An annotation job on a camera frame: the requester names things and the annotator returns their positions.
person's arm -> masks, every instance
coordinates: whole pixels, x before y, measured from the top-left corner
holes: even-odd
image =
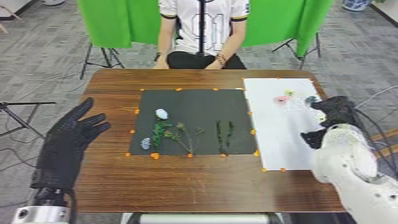
[[[173,39],[174,39],[174,28],[176,28],[176,18],[162,18],[162,25],[160,25],[160,33],[158,33],[158,60],[155,69],[169,69],[167,64],[167,54],[171,51],[173,46]]]
[[[206,69],[222,69],[224,64],[222,61],[230,60],[230,58],[233,57],[240,47],[242,47],[242,43],[246,41],[246,21],[240,22],[233,22],[233,35],[228,38],[224,47],[222,47],[222,51],[219,52],[219,56],[217,57],[224,57],[221,60],[215,59],[214,63],[208,65]]]

small flower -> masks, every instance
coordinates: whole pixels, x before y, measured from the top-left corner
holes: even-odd
[[[162,119],[162,120],[167,120],[169,119],[169,114],[167,114],[167,111],[164,109],[158,109],[157,110],[157,117]]]
[[[173,137],[173,133],[171,131],[166,131],[166,138],[171,138]]]
[[[178,128],[182,131],[185,131],[185,124],[183,124],[183,123],[178,123],[176,128]]]
[[[141,147],[144,150],[148,150],[151,148],[151,139],[144,138],[141,141]]]

green backdrop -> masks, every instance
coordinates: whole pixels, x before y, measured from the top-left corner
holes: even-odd
[[[295,38],[297,56],[304,56],[331,4],[333,0],[251,0],[244,46]],[[79,0],[79,6],[95,46],[130,48],[132,42],[157,44],[158,0]]]

person's hand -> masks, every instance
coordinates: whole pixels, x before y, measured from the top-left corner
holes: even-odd
[[[105,114],[98,114],[80,121],[93,104],[95,100],[89,98],[61,118],[48,131],[32,176],[32,188],[73,189],[86,149],[100,134],[111,128],[111,123],[103,123]]]
[[[214,61],[214,63],[208,65],[206,69],[222,69],[222,64],[219,60]]]
[[[169,68],[171,67],[169,67],[169,64],[167,64],[166,57],[160,56],[153,69],[169,69]]]

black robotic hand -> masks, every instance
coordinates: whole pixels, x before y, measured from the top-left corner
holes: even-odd
[[[32,176],[32,188],[55,188],[71,190],[80,173],[84,151],[100,134],[109,130],[111,123],[105,122],[105,114],[80,121],[93,108],[95,100],[89,98],[73,108],[54,125],[36,164]]]
[[[327,115],[327,119],[320,123],[325,129],[310,133],[301,133],[301,135],[311,148],[318,149],[322,147],[322,140],[327,133],[327,128],[333,127],[336,124],[350,124],[361,128],[363,123],[356,113],[356,104],[349,100],[347,96],[336,96],[329,98],[327,100],[313,103],[311,107],[313,109],[320,110]]]
[[[356,104],[349,100],[347,96],[336,96],[327,100],[311,104],[313,109],[320,110],[327,119],[320,123],[320,125],[329,128],[336,124],[347,123],[357,126],[357,118],[356,118]]]

